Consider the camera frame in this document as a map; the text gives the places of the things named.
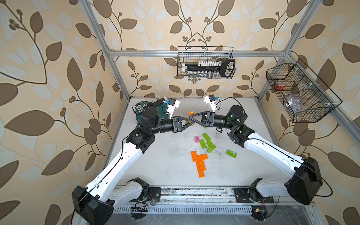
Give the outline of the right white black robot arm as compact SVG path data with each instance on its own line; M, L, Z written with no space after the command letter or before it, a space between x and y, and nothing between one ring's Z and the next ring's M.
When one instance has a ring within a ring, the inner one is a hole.
M254 203L273 196L292 197L295 201L309 205L323 185L318 162L289 153L262 138L244 122L247 119L242 106L234 105L227 115L205 111L190 115L189 119L203 127L229 128L230 140L267 159L285 175L285 178L256 179L248 188L247 197Z

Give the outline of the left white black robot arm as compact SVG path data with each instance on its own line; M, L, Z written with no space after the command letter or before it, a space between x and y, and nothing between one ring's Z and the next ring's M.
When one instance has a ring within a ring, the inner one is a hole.
M145 108L139 124L121 141L117 156L86 187L78 186L72 192L74 211L91 225L104 225L113 214L114 207L132 200L147 200L149 185L140 178L130 180L118 190L115 190L115 186L152 145L155 134L182 132L192 124L190 119L181 116L163 120L157 108Z

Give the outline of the green lego brick centre top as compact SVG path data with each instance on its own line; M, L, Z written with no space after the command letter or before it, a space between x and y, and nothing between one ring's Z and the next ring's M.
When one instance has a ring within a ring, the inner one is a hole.
M209 142L211 141L211 138L209 137L209 135L207 133L203 133L202 137L204 138L205 141Z

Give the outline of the green lego brick centre left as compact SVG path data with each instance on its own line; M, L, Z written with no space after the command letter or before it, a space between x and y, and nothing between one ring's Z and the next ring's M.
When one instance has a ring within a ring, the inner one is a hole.
M199 143L200 143L202 149L208 148L206 142L203 139L199 140Z

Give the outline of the green lego brick lower right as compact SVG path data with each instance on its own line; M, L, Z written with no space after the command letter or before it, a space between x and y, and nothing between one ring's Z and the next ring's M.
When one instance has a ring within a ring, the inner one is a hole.
M232 158L236 158L237 157L237 153L231 150L226 150L226 155L232 157Z

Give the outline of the green tool case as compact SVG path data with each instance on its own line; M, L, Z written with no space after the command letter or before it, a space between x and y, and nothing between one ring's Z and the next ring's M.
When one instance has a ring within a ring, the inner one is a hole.
M153 106L145 108L143 113L136 115L138 125L149 128L157 127L160 122L165 119L169 119L166 109L164 115L159 115L158 110Z

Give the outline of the black bit holder on case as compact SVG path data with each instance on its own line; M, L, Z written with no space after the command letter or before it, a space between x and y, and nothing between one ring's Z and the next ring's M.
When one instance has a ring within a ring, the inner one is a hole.
M155 101L141 101L135 104L132 107L132 110L136 115L140 115L141 113L144 112L145 108L147 107L155 107L159 115L164 115L165 109L167 107L167 98L163 97Z

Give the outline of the black socket set in basket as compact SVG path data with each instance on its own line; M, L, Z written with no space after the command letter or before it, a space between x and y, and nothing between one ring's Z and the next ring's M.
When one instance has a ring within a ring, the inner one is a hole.
M190 78L232 79L236 71L235 63L235 59L183 63L180 72Z

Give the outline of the clear plastic bag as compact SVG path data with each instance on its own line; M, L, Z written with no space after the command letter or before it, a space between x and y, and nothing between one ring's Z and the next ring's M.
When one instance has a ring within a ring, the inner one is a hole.
M305 111L302 98L300 94L291 93L285 95L285 109L291 113L300 113Z

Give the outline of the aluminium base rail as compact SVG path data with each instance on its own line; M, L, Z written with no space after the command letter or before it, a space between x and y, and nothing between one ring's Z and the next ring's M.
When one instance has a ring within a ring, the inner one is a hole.
M252 215L256 211L271 213L275 206L307 208L291 197L268 197L251 201L243 186L150 186L145 191L135 185L116 186L110 195L114 214L142 215Z

